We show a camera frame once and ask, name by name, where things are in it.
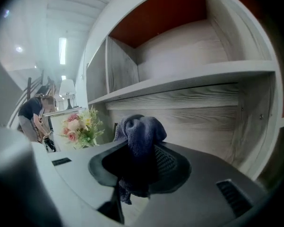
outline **white shelf unit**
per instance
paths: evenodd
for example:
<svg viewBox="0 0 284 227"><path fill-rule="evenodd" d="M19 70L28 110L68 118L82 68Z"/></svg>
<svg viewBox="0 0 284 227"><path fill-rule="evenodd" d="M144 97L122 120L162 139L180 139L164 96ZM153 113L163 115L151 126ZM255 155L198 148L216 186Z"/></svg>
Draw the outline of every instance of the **white shelf unit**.
<svg viewBox="0 0 284 227"><path fill-rule="evenodd" d="M107 139L123 116L154 116L166 128L166 141L214 154L255 180L281 125L279 64L241 2L207 0L207 15L137 49L107 37L105 83L87 87L106 91L89 105L100 111Z"/></svg>

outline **ceiling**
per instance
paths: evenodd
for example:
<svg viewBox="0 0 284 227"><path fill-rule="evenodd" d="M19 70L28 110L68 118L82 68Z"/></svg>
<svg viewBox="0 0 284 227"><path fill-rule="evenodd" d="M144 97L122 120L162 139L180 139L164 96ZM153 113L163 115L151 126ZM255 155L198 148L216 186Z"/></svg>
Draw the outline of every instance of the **ceiling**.
<svg viewBox="0 0 284 227"><path fill-rule="evenodd" d="M12 0L0 15L0 62L7 71L37 66L56 83L75 80L88 34L110 0ZM66 37L66 65L60 65L59 38ZM17 52L16 47L23 48Z"/></svg>
<svg viewBox="0 0 284 227"><path fill-rule="evenodd" d="M146 0L132 10L110 36L137 48L167 30L206 17L205 0Z"/></svg>

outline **ceiling light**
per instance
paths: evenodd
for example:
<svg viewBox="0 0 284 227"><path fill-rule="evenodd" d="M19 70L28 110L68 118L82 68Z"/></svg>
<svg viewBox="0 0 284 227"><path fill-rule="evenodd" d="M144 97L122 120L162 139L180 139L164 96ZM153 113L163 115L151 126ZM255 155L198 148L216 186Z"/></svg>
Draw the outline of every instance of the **ceiling light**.
<svg viewBox="0 0 284 227"><path fill-rule="evenodd" d="M59 38L59 59L60 65L65 65L66 56L66 38Z"/></svg>
<svg viewBox="0 0 284 227"><path fill-rule="evenodd" d="M5 11L4 11L4 18L7 18L8 17L8 15L9 15L9 10L8 9L6 9Z"/></svg>
<svg viewBox="0 0 284 227"><path fill-rule="evenodd" d="M21 52L23 51L23 48L20 47L20 46L17 46L17 47L16 47L16 51L19 52L19 53L21 53Z"/></svg>

